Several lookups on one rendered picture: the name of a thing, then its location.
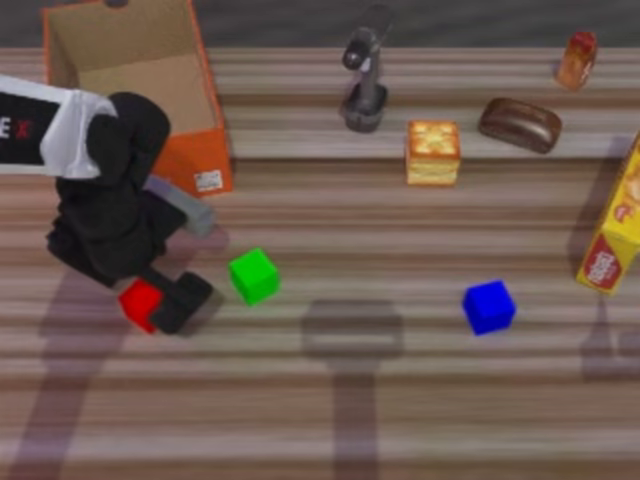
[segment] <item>brown eyeglass case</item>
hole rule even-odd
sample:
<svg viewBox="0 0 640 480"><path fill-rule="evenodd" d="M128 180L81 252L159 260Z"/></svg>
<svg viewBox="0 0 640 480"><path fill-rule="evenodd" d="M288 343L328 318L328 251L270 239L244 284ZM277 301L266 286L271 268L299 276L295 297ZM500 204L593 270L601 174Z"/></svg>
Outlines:
<svg viewBox="0 0 640 480"><path fill-rule="evenodd" d="M536 153L548 153L562 131L562 120L550 110L510 98L495 98L485 108L478 130Z"/></svg>

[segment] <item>yellow patterned box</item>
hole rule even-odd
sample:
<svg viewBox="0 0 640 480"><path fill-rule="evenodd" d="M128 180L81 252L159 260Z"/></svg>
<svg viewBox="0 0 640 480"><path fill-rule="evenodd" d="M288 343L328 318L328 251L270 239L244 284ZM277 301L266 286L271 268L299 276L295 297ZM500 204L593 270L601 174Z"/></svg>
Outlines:
<svg viewBox="0 0 640 480"><path fill-rule="evenodd" d="M613 294L640 251L640 134L620 167L596 233L587 250L578 282Z"/></svg>
<svg viewBox="0 0 640 480"><path fill-rule="evenodd" d="M409 185L452 186L460 167L460 138L454 122L409 122L406 147Z"/></svg>

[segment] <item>orange bottle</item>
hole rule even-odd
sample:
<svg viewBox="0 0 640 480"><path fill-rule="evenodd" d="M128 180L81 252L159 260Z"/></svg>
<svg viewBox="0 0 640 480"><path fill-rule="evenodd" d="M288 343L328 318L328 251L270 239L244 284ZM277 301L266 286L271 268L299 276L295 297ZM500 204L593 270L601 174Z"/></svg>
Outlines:
<svg viewBox="0 0 640 480"><path fill-rule="evenodd" d="M556 73L556 81L569 90L580 90L589 78L597 53L598 41L594 33L573 34Z"/></svg>

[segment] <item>green cube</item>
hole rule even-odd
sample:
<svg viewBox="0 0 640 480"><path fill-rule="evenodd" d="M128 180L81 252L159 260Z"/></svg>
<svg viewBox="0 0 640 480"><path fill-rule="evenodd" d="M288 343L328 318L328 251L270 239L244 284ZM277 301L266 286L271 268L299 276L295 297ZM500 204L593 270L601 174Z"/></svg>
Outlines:
<svg viewBox="0 0 640 480"><path fill-rule="evenodd" d="M280 288L280 274L261 248L255 248L229 263L231 283L250 306L270 297Z"/></svg>

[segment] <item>tabletop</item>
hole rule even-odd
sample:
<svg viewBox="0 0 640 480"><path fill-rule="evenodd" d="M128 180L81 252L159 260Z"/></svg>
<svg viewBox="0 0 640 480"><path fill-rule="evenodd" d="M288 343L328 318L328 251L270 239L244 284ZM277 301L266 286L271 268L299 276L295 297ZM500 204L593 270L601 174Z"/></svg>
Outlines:
<svg viewBox="0 0 640 480"><path fill-rule="evenodd" d="M49 256L49 179L0 177L4 478L638 478L640 272L607 298L574 272L620 165L579 139L637 128L640 51L603 54L577 96L542 74L531 83L548 51L392 51L385 78L399 96L370 140L329 118L348 77L334 53L211 53L235 191L208 200L210 238L181 232L159 262L217 290L183 336L135 330L111 292ZM0 73L37 79L37 58L0 51ZM304 58L324 80L294 72ZM517 74L515 58L530 70ZM446 89L434 73L446 63L475 69L480 87L460 75L459 96L421 91L429 78ZM431 116L438 100L442 115L471 119L501 88L574 115L564 150L533 157L472 137L467 151L485 153L464 155L454 188L406 186L402 150L385 140L401 138L402 117ZM250 308L227 264L254 247L282 286ZM462 295L496 278L518 315L474 337Z"/></svg>

